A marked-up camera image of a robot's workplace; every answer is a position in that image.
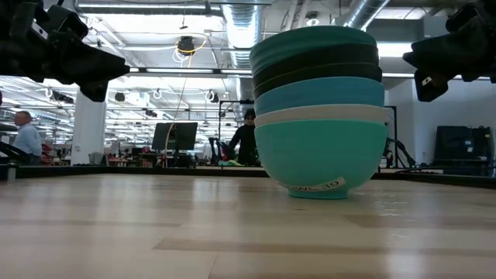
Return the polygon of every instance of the turquoise bowl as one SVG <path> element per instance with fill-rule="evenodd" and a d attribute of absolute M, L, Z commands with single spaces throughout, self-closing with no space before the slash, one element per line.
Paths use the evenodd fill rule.
<path fill-rule="evenodd" d="M 255 100 L 255 113 L 306 105 L 384 106 L 384 86 L 361 77 L 321 77 L 272 89 Z"/>
<path fill-rule="evenodd" d="M 260 162 L 298 198 L 339 199 L 368 181 L 388 128 L 355 120 L 298 120 L 255 128 Z"/>
<path fill-rule="evenodd" d="M 354 28 L 342 26 L 298 28 L 279 33 L 258 43 L 250 52 L 251 69 L 255 75 L 264 68 L 296 54 L 345 43 L 377 45 L 371 35 Z"/>

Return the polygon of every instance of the computer monitor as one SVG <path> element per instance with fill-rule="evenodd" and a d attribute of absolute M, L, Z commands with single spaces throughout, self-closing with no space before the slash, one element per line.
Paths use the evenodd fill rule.
<path fill-rule="evenodd" d="M 163 150 L 167 133 L 173 125 L 170 134 L 169 142 L 167 143 L 168 150 L 193 150 L 195 148 L 196 130 L 198 123 L 157 123 L 155 126 L 155 134 L 153 135 L 152 149 Z"/>
<path fill-rule="evenodd" d="M 133 155 L 133 157 L 134 157 L 134 156 L 139 156 L 139 155 L 140 155 L 140 153 L 142 153 L 142 152 L 143 152 L 142 150 L 143 150 L 143 148 L 133 147 L 133 148 L 131 149 L 131 155 Z"/>

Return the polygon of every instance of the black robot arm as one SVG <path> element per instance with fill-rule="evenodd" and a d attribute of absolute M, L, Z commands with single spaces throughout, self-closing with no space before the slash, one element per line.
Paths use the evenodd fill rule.
<path fill-rule="evenodd" d="M 489 77 L 496 83 L 496 0 L 465 4 L 446 21 L 449 34 L 412 44 L 403 59 L 416 67 L 415 84 L 421 102 L 448 91 L 458 74 L 463 81 Z"/>
<path fill-rule="evenodd" d="M 0 75 L 76 83 L 94 102 L 103 102 L 108 82 L 129 73 L 125 60 L 82 40 L 88 27 L 61 5 L 43 0 L 0 0 Z"/>

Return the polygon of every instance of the green object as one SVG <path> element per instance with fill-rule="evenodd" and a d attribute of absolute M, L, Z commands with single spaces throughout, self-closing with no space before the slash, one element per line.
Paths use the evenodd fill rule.
<path fill-rule="evenodd" d="M 342 26 L 312 26 L 293 29 L 258 43 L 250 53 L 253 75 L 265 67 L 305 51 L 345 43 L 377 45 L 364 31 Z"/>
<path fill-rule="evenodd" d="M 388 128 L 356 120 L 298 120 L 255 129 L 263 168 L 299 198 L 346 198 L 381 162 Z"/>
<path fill-rule="evenodd" d="M 241 167 L 242 164 L 238 163 L 236 160 L 219 161 L 219 166 L 223 167 Z"/>

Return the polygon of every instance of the stack of bowls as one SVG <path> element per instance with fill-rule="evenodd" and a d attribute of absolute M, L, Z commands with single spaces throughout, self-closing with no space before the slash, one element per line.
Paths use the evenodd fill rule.
<path fill-rule="evenodd" d="M 346 198 L 369 180 L 388 134 L 377 44 L 315 26 L 251 51 L 255 137 L 266 172 L 299 198 Z"/>

